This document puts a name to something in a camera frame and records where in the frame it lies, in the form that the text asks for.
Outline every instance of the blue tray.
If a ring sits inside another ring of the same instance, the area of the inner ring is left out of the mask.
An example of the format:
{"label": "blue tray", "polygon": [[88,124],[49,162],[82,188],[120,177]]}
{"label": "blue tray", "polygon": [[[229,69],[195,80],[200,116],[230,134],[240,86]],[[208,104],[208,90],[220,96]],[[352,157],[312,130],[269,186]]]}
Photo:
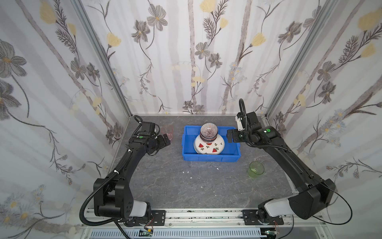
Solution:
{"label": "blue tray", "polygon": [[201,126],[186,125],[182,136],[182,155],[185,161],[236,162],[240,157],[240,144],[228,143],[227,130],[231,126],[218,126],[218,134],[224,139],[225,146],[220,154],[198,154],[194,149],[195,138],[199,135]]}

